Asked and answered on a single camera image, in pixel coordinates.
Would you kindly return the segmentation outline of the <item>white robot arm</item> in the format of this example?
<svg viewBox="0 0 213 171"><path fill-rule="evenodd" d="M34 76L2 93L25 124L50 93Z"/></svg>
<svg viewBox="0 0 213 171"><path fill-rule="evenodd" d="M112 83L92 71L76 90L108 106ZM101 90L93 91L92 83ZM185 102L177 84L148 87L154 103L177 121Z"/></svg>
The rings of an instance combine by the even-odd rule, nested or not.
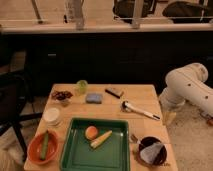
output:
<svg viewBox="0 0 213 171"><path fill-rule="evenodd" d="M167 73L166 87L159 96L165 110L182 107L185 101L200 107L213 117L213 88L207 86L208 70L201 63L191 63Z"/></svg>

